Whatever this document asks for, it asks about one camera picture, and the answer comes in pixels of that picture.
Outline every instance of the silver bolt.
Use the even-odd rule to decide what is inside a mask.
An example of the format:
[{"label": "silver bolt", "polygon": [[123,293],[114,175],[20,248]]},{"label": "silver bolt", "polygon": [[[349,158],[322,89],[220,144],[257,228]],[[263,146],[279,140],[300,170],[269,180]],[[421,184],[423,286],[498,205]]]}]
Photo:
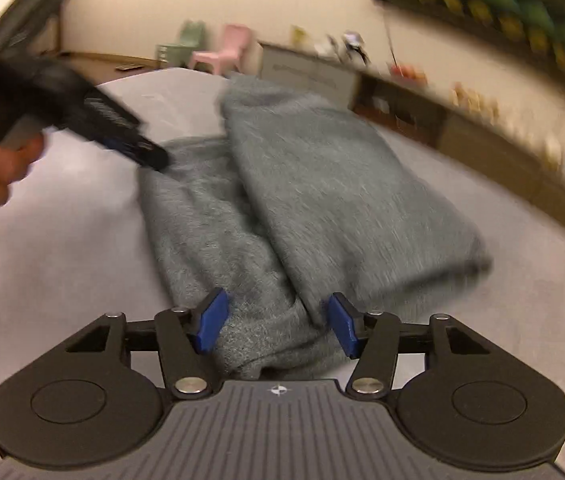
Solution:
[{"label": "silver bolt", "polygon": [[199,394],[207,387],[207,381],[201,377],[183,377],[174,386],[181,394]]},{"label": "silver bolt", "polygon": [[382,381],[373,377],[361,377],[360,379],[356,379],[351,384],[351,387],[359,394],[378,394],[384,390],[385,385]]}]

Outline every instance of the gray ribbed plate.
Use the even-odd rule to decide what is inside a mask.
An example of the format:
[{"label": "gray ribbed plate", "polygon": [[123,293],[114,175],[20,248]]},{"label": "gray ribbed plate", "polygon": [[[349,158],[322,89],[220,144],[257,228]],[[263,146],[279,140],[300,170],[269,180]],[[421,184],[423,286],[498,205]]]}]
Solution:
[{"label": "gray ribbed plate", "polygon": [[0,480],[565,480],[546,464],[468,472],[431,458],[376,402],[335,381],[227,381],[214,397],[176,404],[143,446],[84,470],[44,471],[13,459]]}]

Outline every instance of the blue gripper pad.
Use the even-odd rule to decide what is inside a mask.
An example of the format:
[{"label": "blue gripper pad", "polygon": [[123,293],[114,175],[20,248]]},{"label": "blue gripper pad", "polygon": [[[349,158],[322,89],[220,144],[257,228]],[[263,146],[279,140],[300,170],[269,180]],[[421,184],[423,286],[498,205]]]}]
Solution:
[{"label": "blue gripper pad", "polygon": [[194,335],[194,349],[197,353],[211,352],[228,317],[229,297],[225,289],[221,288],[200,315],[200,328]]},{"label": "blue gripper pad", "polygon": [[356,337],[353,328],[353,319],[340,301],[331,295],[326,305],[326,319],[331,330],[335,333],[342,350],[349,359],[359,359],[362,353],[360,340]]}]

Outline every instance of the wooden floor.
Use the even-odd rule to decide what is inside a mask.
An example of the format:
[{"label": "wooden floor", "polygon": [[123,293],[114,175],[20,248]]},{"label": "wooden floor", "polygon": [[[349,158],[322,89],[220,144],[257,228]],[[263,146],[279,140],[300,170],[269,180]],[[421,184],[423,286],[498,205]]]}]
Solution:
[{"label": "wooden floor", "polygon": [[128,72],[117,72],[115,68],[121,64],[120,62],[102,61],[98,59],[88,59],[86,57],[76,56],[61,57],[59,58],[59,60],[67,63],[74,70],[96,84],[115,81],[116,79],[122,79],[123,77],[130,75],[151,72],[154,69],[153,66],[149,66],[138,70],[130,70]]}]

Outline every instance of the gray garment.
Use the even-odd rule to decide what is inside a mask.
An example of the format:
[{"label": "gray garment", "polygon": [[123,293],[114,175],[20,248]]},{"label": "gray garment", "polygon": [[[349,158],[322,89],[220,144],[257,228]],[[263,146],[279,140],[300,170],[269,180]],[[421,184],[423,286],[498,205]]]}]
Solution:
[{"label": "gray garment", "polygon": [[229,139],[169,144],[176,163],[141,170],[140,192],[174,302],[232,296],[224,371],[309,378],[344,359],[332,292],[410,321],[488,269],[475,229],[349,111],[246,76],[221,110]]}]

